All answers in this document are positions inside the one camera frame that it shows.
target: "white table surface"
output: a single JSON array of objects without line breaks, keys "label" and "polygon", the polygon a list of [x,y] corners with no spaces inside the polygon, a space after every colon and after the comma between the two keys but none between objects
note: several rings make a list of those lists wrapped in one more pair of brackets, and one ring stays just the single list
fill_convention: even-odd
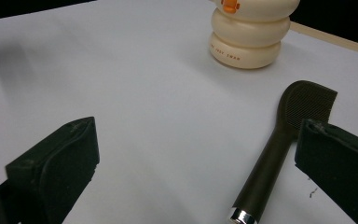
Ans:
[{"label": "white table surface", "polygon": [[[221,224],[291,83],[338,91],[330,123],[358,135],[358,52],[290,31],[274,64],[226,67],[208,50],[214,8],[100,0],[0,20],[0,184],[21,153],[94,116],[101,163],[64,223]],[[260,223],[353,223],[295,151]]]}]

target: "black rubber handle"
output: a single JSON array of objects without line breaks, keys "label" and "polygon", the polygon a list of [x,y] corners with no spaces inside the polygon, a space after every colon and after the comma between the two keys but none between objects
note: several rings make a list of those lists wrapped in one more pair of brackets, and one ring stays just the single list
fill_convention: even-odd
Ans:
[{"label": "black rubber handle", "polygon": [[233,207],[259,222],[292,142],[291,133],[274,129]]}]

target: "stacked ring bottle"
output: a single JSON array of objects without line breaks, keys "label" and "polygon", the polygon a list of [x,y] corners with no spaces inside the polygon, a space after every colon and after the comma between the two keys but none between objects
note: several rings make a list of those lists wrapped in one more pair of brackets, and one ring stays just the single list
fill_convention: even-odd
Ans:
[{"label": "stacked ring bottle", "polygon": [[221,63],[253,69],[274,62],[299,0],[214,0],[210,51]]}]

